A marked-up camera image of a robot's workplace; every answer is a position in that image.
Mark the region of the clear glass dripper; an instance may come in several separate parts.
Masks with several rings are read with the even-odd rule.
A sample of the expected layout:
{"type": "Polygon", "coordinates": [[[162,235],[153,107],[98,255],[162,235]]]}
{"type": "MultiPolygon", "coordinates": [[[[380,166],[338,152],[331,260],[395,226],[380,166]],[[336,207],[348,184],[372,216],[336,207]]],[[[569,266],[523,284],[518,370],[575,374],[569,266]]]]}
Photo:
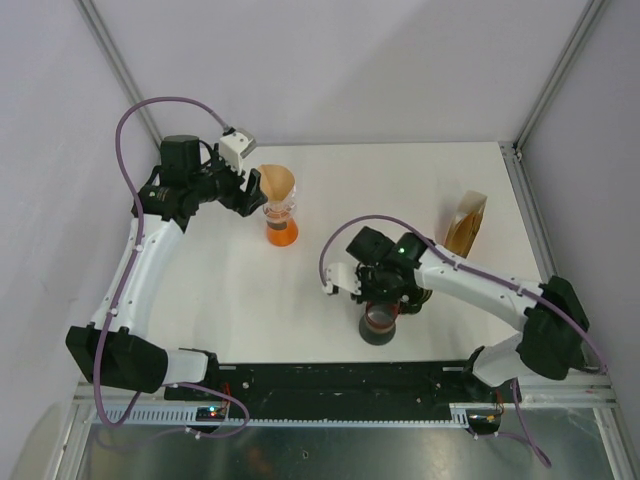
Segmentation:
{"type": "Polygon", "coordinates": [[[269,200],[262,206],[263,216],[269,228],[284,230],[294,219],[296,212],[296,188],[293,187],[282,200],[269,200]]]}

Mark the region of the brown coffee filter stack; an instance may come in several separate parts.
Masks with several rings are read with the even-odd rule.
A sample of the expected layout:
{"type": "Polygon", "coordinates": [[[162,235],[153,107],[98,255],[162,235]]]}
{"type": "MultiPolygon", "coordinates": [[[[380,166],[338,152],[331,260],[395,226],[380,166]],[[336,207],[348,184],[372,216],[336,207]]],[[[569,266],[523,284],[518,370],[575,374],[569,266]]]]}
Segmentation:
{"type": "Polygon", "coordinates": [[[447,230],[444,247],[467,258],[480,230],[488,197],[468,190],[459,202],[447,230]]]}

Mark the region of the single brown coffee filter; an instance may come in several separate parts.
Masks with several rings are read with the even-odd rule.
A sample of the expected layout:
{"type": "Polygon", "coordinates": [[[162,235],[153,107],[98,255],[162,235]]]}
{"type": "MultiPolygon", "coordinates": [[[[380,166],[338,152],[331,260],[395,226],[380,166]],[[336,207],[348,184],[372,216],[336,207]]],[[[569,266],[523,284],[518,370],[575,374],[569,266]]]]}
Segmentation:
{"type": "Polygon", "coordinates": [[[261,175],[260,188],[269,202],[281,202],[287,198],[295,187],[295,177],[292,172],[276,164],[263,164],[258,167],[261,175]]]}

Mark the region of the dark green dripper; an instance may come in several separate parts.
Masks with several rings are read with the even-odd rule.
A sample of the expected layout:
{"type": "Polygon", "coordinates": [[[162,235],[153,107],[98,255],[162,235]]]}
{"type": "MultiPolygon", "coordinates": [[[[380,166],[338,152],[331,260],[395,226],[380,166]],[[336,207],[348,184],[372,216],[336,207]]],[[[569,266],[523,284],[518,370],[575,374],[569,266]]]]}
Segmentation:
{"type": "Polygon", "coordinates": [[[400,315],[418,314],[423,305],[431,298],[432,294],[433,291],[429,289],[412,289],[408,294],[402,296],[399,302],[398,313],[400,315]]]}

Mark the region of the orange glass flask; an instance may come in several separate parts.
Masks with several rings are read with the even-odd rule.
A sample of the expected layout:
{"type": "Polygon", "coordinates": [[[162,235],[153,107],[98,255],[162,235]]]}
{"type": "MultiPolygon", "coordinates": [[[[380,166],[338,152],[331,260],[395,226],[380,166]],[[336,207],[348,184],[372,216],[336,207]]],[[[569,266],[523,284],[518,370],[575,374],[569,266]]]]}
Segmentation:
{"type": "Polygon", "coordinates": [[[298,238],[299,229],[296,221],[290,219],[286,222],[266,224],[266,236],[268,241],[277,247],[292,245],[298,238]]]}

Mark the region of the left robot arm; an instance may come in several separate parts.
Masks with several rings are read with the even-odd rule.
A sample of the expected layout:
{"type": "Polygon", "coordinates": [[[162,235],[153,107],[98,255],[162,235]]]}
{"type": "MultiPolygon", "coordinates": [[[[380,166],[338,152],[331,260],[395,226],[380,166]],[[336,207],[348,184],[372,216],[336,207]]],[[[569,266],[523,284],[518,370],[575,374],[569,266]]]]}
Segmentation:
{"type": "Polygon", "coordinates": [[[88,382],[143,393],[185,383],[202,400],[219,392],[221,376],[208,367],[214,355],[151,343],[149,321],[164,272],[199,207],[218,202],[247,217],[265,204],[260,173],[243,168],[255,147],[242,129],[226,132],[214,145],[193,135],[162,140],[160,162],[132,208],[126,250],[108,292],[89,324],[71,327],[66,336],[88,382]]]}

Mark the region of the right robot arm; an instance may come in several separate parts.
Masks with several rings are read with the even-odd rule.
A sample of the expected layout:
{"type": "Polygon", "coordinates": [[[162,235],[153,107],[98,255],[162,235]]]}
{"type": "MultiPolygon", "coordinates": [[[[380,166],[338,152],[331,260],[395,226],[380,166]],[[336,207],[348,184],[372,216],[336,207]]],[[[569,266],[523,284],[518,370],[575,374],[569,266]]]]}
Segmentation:
{"type": "Polygon", "coordinates": [[[522,375],[561,381],[586,366],[583,336],[589,322],[571,283],[561,277],[519,282],[482,270],[414,233],[393,241],[369,227],[346,251],[357,262],[351,297],[358,303],[389,305],[400,315],[412,315],[438,292],[514,329],[512,337],[476,348],[465,362],[461,388],[473,401],[486,400],[522,375]]]}

